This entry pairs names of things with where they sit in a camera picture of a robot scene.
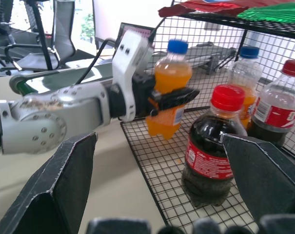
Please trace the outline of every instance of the red label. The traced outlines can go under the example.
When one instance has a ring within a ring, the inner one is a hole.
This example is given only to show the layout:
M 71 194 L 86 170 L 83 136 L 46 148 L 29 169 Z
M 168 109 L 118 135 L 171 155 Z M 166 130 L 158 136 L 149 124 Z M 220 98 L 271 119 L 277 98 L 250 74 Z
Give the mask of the red label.
M 202 176 L 212 179 L 229 179 L 233 177 L 227 158 L 214 157 L 199 150 L 189 140 L 185 155 L 187 164 Z
M 295 124 L 295 110 L 281 109 L 267 104 L 258 98 L 255 117 L 264 123 L 278 128 L 291 128 Z

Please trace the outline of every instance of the wall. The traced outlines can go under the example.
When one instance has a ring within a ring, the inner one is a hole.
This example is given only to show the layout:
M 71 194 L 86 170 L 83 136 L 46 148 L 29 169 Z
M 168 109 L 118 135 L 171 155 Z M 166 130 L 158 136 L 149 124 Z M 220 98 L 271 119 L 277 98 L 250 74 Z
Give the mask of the wall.
M 158 10 L 170 5 L 171 0 L 94 0 L 96 37 L 116 39 L 121 22 L 156 27 Z

